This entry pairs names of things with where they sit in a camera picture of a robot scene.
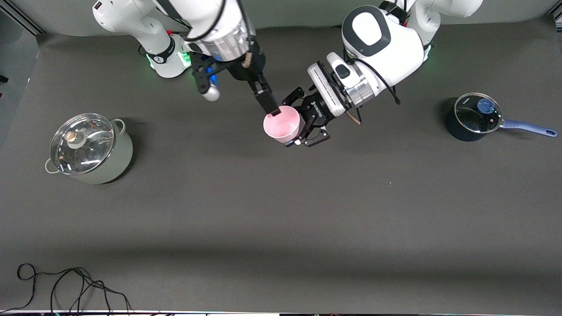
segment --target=pink cup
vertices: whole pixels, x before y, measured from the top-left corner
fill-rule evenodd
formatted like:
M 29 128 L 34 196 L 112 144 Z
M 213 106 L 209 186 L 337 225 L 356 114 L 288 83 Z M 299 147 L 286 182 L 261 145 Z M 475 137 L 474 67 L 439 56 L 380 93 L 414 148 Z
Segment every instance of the pink cup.
M 297 137 L 305 121 L 292 106 L 282 105 L 279 109 L 281 113 L 265 116 L 264 131 L 276 141 L 286 143 Z

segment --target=gray table surface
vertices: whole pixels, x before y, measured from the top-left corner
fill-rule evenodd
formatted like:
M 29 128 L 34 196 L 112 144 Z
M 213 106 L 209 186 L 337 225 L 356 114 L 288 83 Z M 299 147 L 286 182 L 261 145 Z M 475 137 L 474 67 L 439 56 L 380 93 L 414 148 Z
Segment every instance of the gray table surface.
M 281 100 L 341 51 L 339 29 L 260 30 Z M 159 78 L 132 37 L 40 38 L 0 160 L 0 307 L 23 304 L 22 262 L 81 265 L 136 309 L 348 313 L 562 313 L 562 139 L 500 131 L 452 138 L 447 102 L 495 98 L 506 118 L 562 130 L 552 17 L 447 25 L 430 59 L 332 139 L 284 148 L 244 82 L 220 101 Z M 135 147 L 119 180 L 90 186 L 43 170 L 68 118 L 123 118 Z M 32 309 L 48 308 L 53 278 Z M 79 288 L 58 294 L 68 308 Z M 111 298 L 112 307 L 122 302 Z M 104 309 L 97 293 L 86 306 Z

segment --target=green indicator light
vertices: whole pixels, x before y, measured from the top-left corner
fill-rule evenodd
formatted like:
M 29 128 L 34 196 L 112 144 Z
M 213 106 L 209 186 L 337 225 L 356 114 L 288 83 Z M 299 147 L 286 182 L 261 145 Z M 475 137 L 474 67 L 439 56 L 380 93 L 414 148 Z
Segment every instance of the green indicator light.
M 431 45 L 429 45 L 427 47 L 427 49 L 425 50 L 425 56 L 423 57 L 423 61 L 426 61 L 427 58 L 429 57 L 429 51 L 431 50 Z
M 145 55 L 146 59 L 148 59 L 148 62 L 150 63 L 150 68 L 154 69 L 154 65 L 152 64 L 152 60 L 150 60 L 150 57 L 148 55 Z
M 178 52 L 178 56 L 182 60 L 182 63 L 186 68 L 191 66 L 191 58 L 189 58 L 188 53 Z

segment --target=blue light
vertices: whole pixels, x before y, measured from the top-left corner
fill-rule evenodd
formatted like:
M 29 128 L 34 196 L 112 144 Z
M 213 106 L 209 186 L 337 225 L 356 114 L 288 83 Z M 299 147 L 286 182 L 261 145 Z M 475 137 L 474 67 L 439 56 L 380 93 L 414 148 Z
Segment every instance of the blue light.
M 212 72 L 212 67 L 208 67 L 208 68 L 205 70 L 205 72 L 208 73 L 208 74 L 210 74 L 210 73 Z M 217 85 L 217 83 L 216 83 L 216 75 L 210 76 L 210 77 L 209 77 L 209 80 L 211 80 L 211 83 L 212 83 L 212 84 L 214 84 L 215 86 L 218 87 L 218 85 Z

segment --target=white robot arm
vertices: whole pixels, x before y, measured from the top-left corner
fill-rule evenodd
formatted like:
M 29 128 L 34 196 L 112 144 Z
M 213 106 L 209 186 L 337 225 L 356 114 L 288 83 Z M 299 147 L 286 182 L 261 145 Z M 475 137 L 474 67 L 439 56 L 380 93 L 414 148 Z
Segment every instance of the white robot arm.
M 188 23 L 189 33 L 184 38 L 168 34 L 159 21 L 146 17 L 154 8 Z M 235 79 L 248 82 L 267 114 L 279 113 L 262 73 L 265 55 L 240 0 L 97 0 L 92 11 L 106 30 L 134 36 L 158 75 L 180 75 L 189 66 L 188 58 L 199 93 L 216 101 L 220 93 L 215 74 L 228 70 Z
M 302 98 L 301 105 L 294 108 L 305 121 L 301 133 L 285 145 L 310 147 L 326 141 L 330 135 L 325 126 L 331 120 L 344 113 L 352 117 L 348 112 L 352 108 L 359 114 L 359 107 L 382 90 L 388 89 L 400 104 L 393 87 L 422 65 L 425 45 L 440 23 L 435 14 L 465 17 L 474 13 L 481 3 L 482 0 L 397 0 L 351 11 L 342 24 L 343 58 L 334 52 L 327 55 L 333 72 L 328 74 L 320 61 L 312 64 L 307 71 L 314 83 L 311 91 L 316 91 L 305 96 L 299 87 L 283 100 L 283 105 L 292 105 Z M 408 27 L 404 26 L 407 18 L 404 5 L 418 13 L 416 23 L 412 24 L 412 15 Z M 360 116 L 359 120 L 352 119 L 360 124 Z M 314 128 L 321 130 L 316 137 L 308 138 Z

